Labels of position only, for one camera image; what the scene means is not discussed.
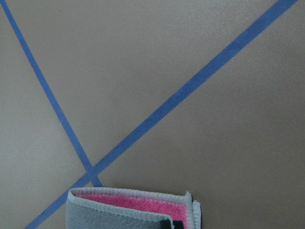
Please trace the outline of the pink and grey towel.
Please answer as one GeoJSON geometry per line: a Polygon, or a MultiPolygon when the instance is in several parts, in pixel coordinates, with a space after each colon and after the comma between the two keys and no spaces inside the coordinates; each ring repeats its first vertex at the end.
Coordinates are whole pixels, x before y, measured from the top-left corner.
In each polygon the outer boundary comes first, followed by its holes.
{"type": "Polygon", "coordinates": [[[68,192],[67,229],[200,229],[201,204],[173,195],[124,188],[80,187],[68,192]]]}

